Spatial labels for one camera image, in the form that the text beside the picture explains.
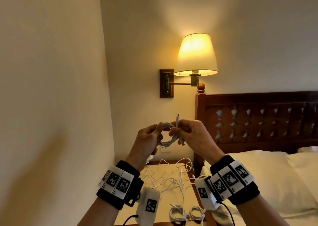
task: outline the wall lamp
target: wall lamp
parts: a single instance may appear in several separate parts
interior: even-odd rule
[[[218,73],[211,37],[206,33],[185,36],[175,69],[160,70],[160,98],[174,97],[174,85],[199,86],[199,77]],[[191,77],[191,83],[174,83],[174,75]]]

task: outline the pillow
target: pillow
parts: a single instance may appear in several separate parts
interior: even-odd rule
[[[318,153],[288,155],[287,160],[318,202]]]
[[[257,150],[229,155],[253,174],[261,195],[281,216],[296,216],[318,208],[311,192],[288,164],[287,153]],[[238,213],[229,200],[224,203],[231,212]]]
[[[299,148],[297,153],[300,152],[318,152],[318,146],[309,146],[309,147],[302,147]]]

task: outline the wrist strap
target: wrist strap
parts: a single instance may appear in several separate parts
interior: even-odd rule
[[[124,204],[132,207],[143,186],[139,175],[140,173],[130,164],[120,161],[106,172],[99,183],[100,189],[96,195],[118,210],[121,210]]]
[[[260,194],[257,185],[253,182],[254,177],[230,155],[224,156],[212,165],[210,170],[213,176],[209,180],[218,201],[228,198],[231,203],[237,205]]]

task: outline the beige wall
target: beige wall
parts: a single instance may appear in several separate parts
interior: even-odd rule
[[[114,160],[100,0],[0,18],[0,225],[76,225]]]
[[[318,90],[318,0],[101,0],[116,159],[137,131],[176,114],[194,119],[196,88],[159,98],[160,68],[174,68],[182,37],[211,35],[219,74],[206,92]],[[189,78],[176,78],[186,82]],[[192,158],[185,146],[157,158]]]

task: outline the white lampshade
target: white lampshade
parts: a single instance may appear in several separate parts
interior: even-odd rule
[[[174,75],[189,76],[198,70],[201,76],[218,73],[211,37],[194,33],[183,38]]]

